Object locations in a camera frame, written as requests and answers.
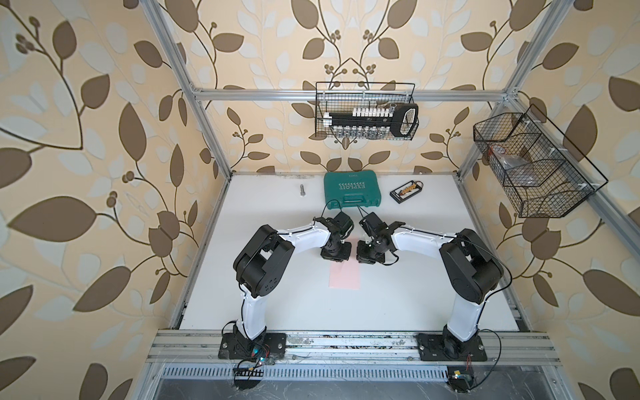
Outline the black socket set holder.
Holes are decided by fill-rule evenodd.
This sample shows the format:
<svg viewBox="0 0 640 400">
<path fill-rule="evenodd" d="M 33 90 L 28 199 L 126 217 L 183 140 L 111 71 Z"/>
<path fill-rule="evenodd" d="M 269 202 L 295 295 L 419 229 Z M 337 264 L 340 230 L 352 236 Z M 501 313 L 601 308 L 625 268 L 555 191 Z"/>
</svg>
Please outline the black socket set holder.
<svg viewBox="0 0 640 400">
<path fill-rule="evenodd" d="M 410 140 L 418 126 L 416 103 L 392 103 L 388 108 L 353 108 L 351 112 L 326 112 L 320 118 L 320 127 L 337 138 Z"/>
</svg>

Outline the plastic bag in basket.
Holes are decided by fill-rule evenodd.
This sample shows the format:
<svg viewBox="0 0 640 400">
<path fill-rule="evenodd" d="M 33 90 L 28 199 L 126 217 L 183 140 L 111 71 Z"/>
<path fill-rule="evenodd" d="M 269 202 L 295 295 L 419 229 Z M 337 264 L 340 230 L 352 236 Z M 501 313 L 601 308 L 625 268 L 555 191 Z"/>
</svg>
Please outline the plastic bag in basket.
<svg viewBox="0 0 640 400">
<path fill-rule="evenodd" d="M 533 163 L 518 155 L 499 150 L 493 156 L 498 165 L 498 180 L 503 186 L 532 188 L 538 186 Z"/>
</svg>

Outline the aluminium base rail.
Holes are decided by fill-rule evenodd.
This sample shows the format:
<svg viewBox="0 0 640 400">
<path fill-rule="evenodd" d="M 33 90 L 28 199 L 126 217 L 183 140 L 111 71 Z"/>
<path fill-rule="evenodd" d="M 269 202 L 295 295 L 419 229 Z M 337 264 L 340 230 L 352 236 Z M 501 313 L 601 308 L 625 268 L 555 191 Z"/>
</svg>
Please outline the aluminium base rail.
<svg viewBox="0 0 640 400">
<path fill-rule="evenodd" d="M 253 357 L 233 359 L 230 333 L 164 330 L 147 361 L 163 378 L 251 381 L 446 382 L 454 371 L 560 366 L 544 333 L 483 332 L 468 355 L 448 359 L 433 335 L 413 332 L 288 331 Z"/>
</svg>

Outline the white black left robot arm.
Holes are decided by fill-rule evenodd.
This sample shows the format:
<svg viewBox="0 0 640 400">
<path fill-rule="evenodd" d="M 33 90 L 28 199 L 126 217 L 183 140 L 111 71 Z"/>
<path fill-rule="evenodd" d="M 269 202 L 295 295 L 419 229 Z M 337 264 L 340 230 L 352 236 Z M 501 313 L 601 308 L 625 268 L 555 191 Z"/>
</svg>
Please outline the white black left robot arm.
<svg viewBox="0 0 640 400">
<path fill-rule="evenodd" d="M 276 230 L 261 226 L 233 262 L 238 287 L 243 293 L 240 318 L 234 333 L 248 343 L 260 343 L 266 332 L 266 299 L 281 282 L 297 253 L 318 249 L 332 262 L 349 260 L 352 244 L 347 241 L 353 220 L 344 212 L 332 218 L 317 217 L 310 224 Z"/>
</svg>

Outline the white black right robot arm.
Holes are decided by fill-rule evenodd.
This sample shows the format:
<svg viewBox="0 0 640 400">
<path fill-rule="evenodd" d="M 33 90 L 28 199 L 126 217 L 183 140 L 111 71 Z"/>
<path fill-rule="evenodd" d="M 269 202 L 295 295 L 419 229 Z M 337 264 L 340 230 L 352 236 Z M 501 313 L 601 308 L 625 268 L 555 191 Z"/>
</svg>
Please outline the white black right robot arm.
<svg viewBox="0 0 640 400">
<path fill-rule="evenodd" d="M 367 242 L 358 242 L 359 263 L 385 265 L 386 254 L 398 251 L 441 258 L 456 298 L 440 335 L 440 348 L 449 359 L 467 355 L 478 337 L 486 302 L 504 275 L 503 265 L 480 236 L 469 228 L 458 233 L 432 233 L 404 222 L 387 224 L 376 213 L 365 215 L 359 225 L 369 236 Z"/>
</svg>

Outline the green plastic tool case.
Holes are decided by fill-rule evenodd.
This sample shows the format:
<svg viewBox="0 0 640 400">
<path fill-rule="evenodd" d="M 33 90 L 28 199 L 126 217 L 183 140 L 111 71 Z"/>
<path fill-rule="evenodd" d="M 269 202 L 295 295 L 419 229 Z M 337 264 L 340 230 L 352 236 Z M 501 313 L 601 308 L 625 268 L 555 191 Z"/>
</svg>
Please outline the green plastic tool case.
<svg viewBox="0 0 640 400">
<path fill-rule="evenodd" d="M 378 207 L 382 201 L 374 171 L 326 173 L 323 188 L 329 209 Z"/>
</svg>

